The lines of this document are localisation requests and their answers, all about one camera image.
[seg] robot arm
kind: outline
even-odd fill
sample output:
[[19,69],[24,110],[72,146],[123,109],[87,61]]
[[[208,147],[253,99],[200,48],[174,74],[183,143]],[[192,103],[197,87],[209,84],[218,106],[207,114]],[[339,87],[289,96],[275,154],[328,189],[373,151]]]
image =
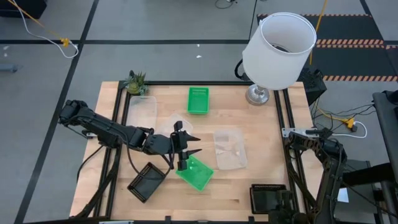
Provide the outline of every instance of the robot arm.
[[340,189],[344,166],[347,160],[343,145],[329,139],[309,138],[291,131],[284,141],[285,150],[306,151],[311,149],[317,159],[322,163],[323,174],[318,190],[317,199],[314,199],[305,184],[300,180],[293,164],[287,164],[287,172],[303,193],[311,209],[303,214],[292,210],[291,203],[281,196],[279,209],[270,212],[271,224],[296,223],[296,224],[326,224],[335,223],[333,212],[335,200]]
[[176,153],[179,158],[179,170],[187,168],[186,160],[189,155],[201,150],[183,152],[188,147],[188,141],[199,141],[200,139],[189,135],[186,131],[181,131],[181,121],[175,123],[174,132],[168,138],[161,134],[154,134],[153,128],[137,128],[115,123],[95,113],[87,107],[84,101],[68,100],[60,113],[59,123],[64,126],[82,126],[96,134],[102,145],[110,148],[126,144],[129,149],[148,155],[160,155],[164,159],[166,159],[164,155],[171,156]]

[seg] gray floor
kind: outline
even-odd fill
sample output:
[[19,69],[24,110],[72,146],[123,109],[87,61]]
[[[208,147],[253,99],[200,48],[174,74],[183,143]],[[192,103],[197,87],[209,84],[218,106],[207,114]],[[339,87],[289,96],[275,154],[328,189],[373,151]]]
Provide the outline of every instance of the gray floor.
[[[397,15],[389,13],[396,1],[367,1],[386,40],[398,40]],[[40,19],[49,29],[79,39],[93,0],[49,0]],[[250,36],[252,14],[289,11],[318,14],[322,2],[305,0],[238,1],[229,9],[216,9],[213,0],[100,0],[88,40],[213,40]],[[326,13],[363,14],[359,0],[330,1]],[[51,39],[50,34],[28,22],[29,29]],[[19,19],[0,18],[0,40],[34,39]],[[68,99],[85,100],[92,108],[106,80],[120,80],[128,71],[147,72],[148,80],[235,80],[233,69],[244,45],[85,45]],[[71,60],[52,45],[0,45],[0,62],[17,63],[17,73],[0,75],[2,134],[0,141],[0,217],[12,223],[33,171]],[[320,107],[334,112],[369,103],[375,91],[396,90],[397,83],[327,82]],[[351,159],[388,161],[376,114],[358,116],[368,128],[366,139],[338,138]],[[330,120],[320,118],[322,125]],[[75,191],[75,177],[85,140],[57,126],[25,222],[66,218]]]

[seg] white lampshade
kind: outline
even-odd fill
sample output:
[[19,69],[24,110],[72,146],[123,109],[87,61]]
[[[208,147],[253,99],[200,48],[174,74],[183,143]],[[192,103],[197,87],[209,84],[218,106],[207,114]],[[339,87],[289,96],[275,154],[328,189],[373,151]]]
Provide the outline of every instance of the white lampshade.
[[244,71],[260,87],[287,88],[296,82],[316,41],[306,18],[289,12],[269,15],[243,50]]

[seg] black cable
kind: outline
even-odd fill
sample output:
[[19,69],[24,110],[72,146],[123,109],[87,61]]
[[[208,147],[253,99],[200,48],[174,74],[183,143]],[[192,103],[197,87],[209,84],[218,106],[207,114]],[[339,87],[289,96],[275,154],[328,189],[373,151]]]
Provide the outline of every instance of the black cable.
[[[351,118],[354,118],[355,116],[357,116],[357,115],[362,115],[362,116],[366,116],[366,115],[369,115],[369,114],[372,114],[372,113],[374,113],[374,112],[376,112],[376,111],[372,111],[372,112],[369,112],[369,113],[363,113],[363,112],[365,112],[365,111],[367,111],[367,110],[369,110],[370,108],[372,108],[373,107],[373,105],[370,105],[368,108],[366,108],[365,110],[362,110],[361,112],[359,112],[359,113],[353,113],[353,114],[351,114],[351,115],[353,115],[352,117],[350,117],[350,119]],[[323,116],[323,114],[320,114],[320,115],[318,115],[318,116],[316,116],[316,117],[314,117],[313,119],[315,120],[315,118],[317,118],[317,117],[319,117],[319,116]],[[333,128],[333,123],[332,123],[332,127],[331,128],[327,128],[327,129],[329,129],[330,131],[334,131],[334,130],[336,130],[336,129],[338,129],[339,127],[341,127],[343,124],[345,124],[344,122],[342,122],[340,125],[338,125],[337,127],[335,127],[335,128]]]
[[[337,175],[338,175],[338,172],[340,170],[340,165],[341,165],[342,150],[341,150],[341,147],[340,147],[340,143],[339,143],[339,141],[337,139],[331,138],[330,140],[335,140],[336,146],[338,147],[338,151],[339,151],[338,165],[337,165],[337,169],[336,169],[335,178],[334,178],[334,181],[333,181],[333,186],[331,188],[331,192],[334,192],[335,191],[335,187],[336,187]],[[332,198],[330,196],[330,199],[329,199],[329,210],[330,210],[330,217],[333,219],[333,212],[331,210],[331,202],[332,201],[334,201],[334,198]]]
[[318,106],[318,102],[319,102],[319,98],[321,98],[320,96],[318,97],[318,99],[316,100],[316,102],[314,102],[312,109],[311,109],[311,117],[312,117],[312,123],[315,124],[315,118],[317,118],[317,110],[315,110],[315,112],[313,112],[313,109],[316,108]]
[[378,205],[378,204],[372,202],[370,199],[368,199],[367,197],[365,197],[363,194],[361,194],[361,193],[359,193],[358,191],[356,191],[352,186],[346,184],[345,182],[343,182],[343,185],[346,186],[346,187],[348,187],[349,189],[351,189],[354,193],[356,193],[357,195],[359,195],[361,198],[365,199],[367,202],[369,202],[369,203],[372,204],[373,206],[379,208],[379,209],[382,210],[383,212],[386,212],[387,214],[389,214],[389,215],[391,215],[391,216],[393,216],[393,217],[395,217],[395,218],[398,218],[398,216],[397,216],[396,214],[394,214],[394,213],[392,213],[392,212],[389,212],[388,210],[382,208],[380,205]]
[[368,113],[368,114],[362,114],[363,112],[365,112],[365,111],[367,111],[368,109],[370,109],[370,108],[372,108],[373,107],[373,105],[365,105],[365,106],[369,106],[368,108],[366,108],[365,110],[362,110],[361,112],[359,112],[359,113],[351,113],[351,114],[344,114],[344,115],[339,115],[339,113],[337,113],[337,114],[335,114],[335,113],[333,113],[333,112],[331,112],[331,111],[327,111],[327,110],[323,110],[324,112],[327,112],[327,113],[330,113],[330,114],[333,114],[333,115],[335,115],[335,116],[352,116],[352,115],[354,115],[354,114],[359,114],[359,115],[369,115],[369,114],[371,114],[371,113],[373,113],[373,112],[375,112],[375,111],[372,111],[372,112],[370,112],[370,113]]
[[[171,136],[170,136],[170,142],[171,142],[171,144],[172,144],[172,158],[170,159],[169,169],[168,169],[167,172],[165,173],[165,176],[167,176],[167,174],[169,174],[170,170],[172,169],[171,164],[174,163],[174,157],[175,157],[175,154],[174,154],[174,144],[173,144],[173,140],[171,139]],[[143,178],[143,179],[147,179],[147,180],[162,180],[162,178],[150,178],[150,177],[145,177],[145,176],[143,176],[143,175],[140,174],[140,172],[137,170],[137,168],[135,167],[135,165],[133,164],[133,162],[132,162],[132,160],[131,160],[131,155],[130,155],[129,146],[127,146],[127,156],[128,156],[128,158],[129,158],[129,162],[130,162],[131,167],[134,169],[134,171],[136,171],[136,173],[138,174],[138,176],[140,176],[140,177]]]
[[356,171],[356,169],[355,169],[354,167],[352,167],[351,165],[346,164],[346,166],[348,166],[349,168],[351,168],[351,169],[353,169],[354,171]]
[[79,170],[77,171],[76,182],[78,182],[78,180],[79,180],[79,175],[80,175],[81,168],[83,168],[83,166],[86,164],[86,162],[88,160],[90,160],[95,154],[97,154],[97,152],[99,152],[102,149],[102,147],[104,147],[104,146],[100,146],[95,152],[93,152],[90,156],[88,156],[87,159],[85,159],[83,161],[83,163],[80,165]]
[[234,4],[234,0],[231,0],[231,1],[229,2],[229,6],[220,7],[220,6],[217,5],[217,3],[218,3],[219,1],[220,1],[220,0],[216,0],[216,1],[214,2],[214,5],[216,6],[217,9],[227,9],[227,8],[231,7],[231,6]]
[[290,153],[289,153],[289,156],[290,156],[291,159],[296,159],[296,157],[293,157],[292,155],[290,155]]
[[[105,122],[103,122],[103,121],[101,121],[101,120],[98,120],[98,119],[96,119],[94,116],[82,116],[82,115],[76,115],[76,116],[74,116],[74,117],[72,117],[72,118],[70,118],[70,119],[68,119],[68,121],[69,120],[72,120],[72,119],[74,119],[74,118],[89,118],[89,119],[93,119],[93,120],[95,120],[95,121],[97,121],[97,122],[99,122],[99,123],[102,123],[103,125],[109,125],[109,124],[107,124],[107,123],[105,123]],[[150,177],[145,177],[145,176],[143,176],[142,174],[140,174],[140,172],[137,170],[137,168],[135,167],[135,165],[132,163],[132,160],[131,160],[131,155],[130,155],[130,148],[129,148],[129,142],[130,142],[130,139],[128,138],[128,136],[127,136],[127,134],[126,133],[124,133],[123,131],[121,131],[121,130],[119,130],[118,128],[115,128],[114,126],[110,126],[109,128],[112,128],[112,129],[114,129],[115,131],[118,131],[119,133],[121,133],[122,135],[124,135],[124,139],[126,140],[126,148],[127,148],[127,156],[128,156],[128,158],[129,158],[129,162],[130,162],[130,165],[132,166],[132,168],[134,169],[134,171],[136,171],[136,173],[137,173],[137,175],[139,176],[139,177],[141,177],[141,178],[143,178],[143,179],[147,179],[147,180],[161,180],[162,178],[150,178]],[[165,173],[165,176],[167,175],[167,174],[169,174],[169,172],[170,172],[170,170],[171,170],[171,168],[172,168],[172,165],[171,164],[173,164],[173,162],[174,162],[174,157],[175,157],[175,154],[174,154],[174,144],[173,144],[173,142],[172,142],[172,158],[171,158],[171,161],[170,161],[170,164],[168,164],[169,165],[169,169],[167,170],[167,172]]]
[[353,110],[357,110],[357,109],[360,109],[360,108],[365,107],[365,106],[373,106],[373,104],[362,105],[362,106],[359,106],[359,107],[357,107],[357,108],[353,108],[353,109],[348,110],[348,111],[340,111],[339,113],[333,113],[333,112],[331,112],[331,111],[327,111],[327,110],[324,110],[324,109],[322,109],[322,110],[323,110],[324,112],[331,113],[331,114],[333,114],[333,115],[335,115],[335,116],[350,116],[350,115],[339,115],[339,114],[347,113],[347,112],[350,112],[350,111],[353,111]]

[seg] black basket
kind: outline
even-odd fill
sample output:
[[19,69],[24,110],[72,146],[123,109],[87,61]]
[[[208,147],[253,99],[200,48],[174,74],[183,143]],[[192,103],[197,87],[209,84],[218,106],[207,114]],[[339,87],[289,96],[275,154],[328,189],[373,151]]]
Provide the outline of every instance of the black basket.
[[145,203],[163,182],[165,175],[150,162],[148,162],[148,164],[140,171],[140,174],[144,177],[157,179],[149,180],[137,175],[137,177],[134,178],[127,187],[134,196],[136,196],[142,203]]
[[250,204],[253,214],[268,214],[278,205],[277,191],[286,190],[282,184],[252,184],[250,188]]

